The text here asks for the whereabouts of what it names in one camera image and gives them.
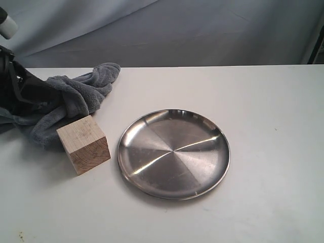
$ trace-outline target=gray fabric background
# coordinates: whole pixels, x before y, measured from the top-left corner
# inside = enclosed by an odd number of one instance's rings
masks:
[[[10,0],[26,67],[306,63],[323,0]]]

